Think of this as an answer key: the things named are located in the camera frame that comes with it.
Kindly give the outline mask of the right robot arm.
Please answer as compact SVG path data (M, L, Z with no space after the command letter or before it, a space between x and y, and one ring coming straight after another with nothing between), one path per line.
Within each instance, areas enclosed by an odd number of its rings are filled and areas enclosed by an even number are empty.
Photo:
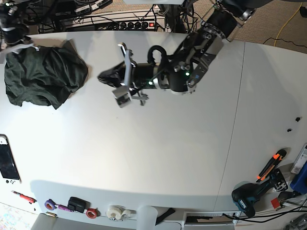
M39 51L28 36L29 27L24 23L24 15L30 0L2 0L0 2L0 47L2 56L9 53L20 53L21 50L34 48Z

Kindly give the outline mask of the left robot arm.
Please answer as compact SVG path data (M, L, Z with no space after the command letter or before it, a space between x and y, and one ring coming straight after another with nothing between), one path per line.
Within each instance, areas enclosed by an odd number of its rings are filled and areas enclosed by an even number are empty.
M224 46L224 40L245 23L267 0L217 0L213 13L201 22L198 30L190 32L171 55L159 45L147 53L147 63L136 63L132 50L125 43L118 46L124 61L98 75L98 80L114 90L119 107L149 99L144 89L170 90L174 94L193 93L210 64Z

